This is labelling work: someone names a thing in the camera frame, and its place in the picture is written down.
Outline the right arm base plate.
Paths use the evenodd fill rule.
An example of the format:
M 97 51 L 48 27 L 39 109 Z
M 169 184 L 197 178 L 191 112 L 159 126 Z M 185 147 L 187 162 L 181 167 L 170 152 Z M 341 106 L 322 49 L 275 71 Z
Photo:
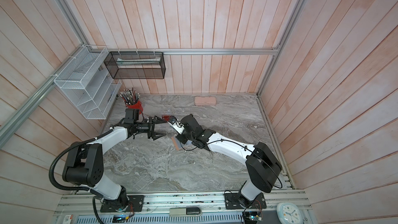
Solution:
M 263 193 L 256 196 L 254 200 L 247 200 L 239 192 L 230 191 L 224 193 L 224 202 L 226 209 L 266 209 L 267 205 Z

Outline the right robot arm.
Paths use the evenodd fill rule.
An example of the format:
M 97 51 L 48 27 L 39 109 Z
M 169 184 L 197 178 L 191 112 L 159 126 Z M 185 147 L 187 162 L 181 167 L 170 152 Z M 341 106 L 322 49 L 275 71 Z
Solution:
M 266 144 L 241 143 L 214 130 L 203 129 L 192 114 L 180 121 L 172 116 L 169 124 L 177 132 L 180 143 L 190 141 L 196 148 L 223 154 L 246 166 L 250 180 L 245 181 L 237 193 L 224 194 L 227 209 L 250 208 L 264 193 L 270 193 L 276 182 L 280 183 L 277 188 L 282 189 L 279 178 L 282 165 Z

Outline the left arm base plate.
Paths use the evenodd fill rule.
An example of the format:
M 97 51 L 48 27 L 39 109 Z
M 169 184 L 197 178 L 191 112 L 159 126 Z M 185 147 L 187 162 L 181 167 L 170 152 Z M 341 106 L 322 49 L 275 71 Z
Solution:
M 104 200 L 100 212 L 141 212 L 144 198 L 144 195 L 127 195 L 122 200 Z

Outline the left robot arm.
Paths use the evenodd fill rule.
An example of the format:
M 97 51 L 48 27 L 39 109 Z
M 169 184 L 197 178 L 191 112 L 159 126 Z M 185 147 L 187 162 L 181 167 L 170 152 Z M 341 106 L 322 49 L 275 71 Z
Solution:
M 95 199 L 103 200 L 117 212 L 122 212 L 129 205 L 126 188 L 116 184 L 104 174 L 104 154 L 117 144 L 138 134 L 146 134 L 147 138 L 157 140 L 165 134 L 155 131 L 156 124 L 164 124 L 165 120 L 157 116 L 139 121 L 139 110 L 127 109 L 125 117 L 109 130 L 97 137 L 74 142 L 53 160 L 49 168 L 51 184 L 65 191 L 87 191 L 94 194 Z M 63 156 L 66 157 L 62 179 L 73 184 L 72 187 L 61 185 L 55 178 L 55 168 Z

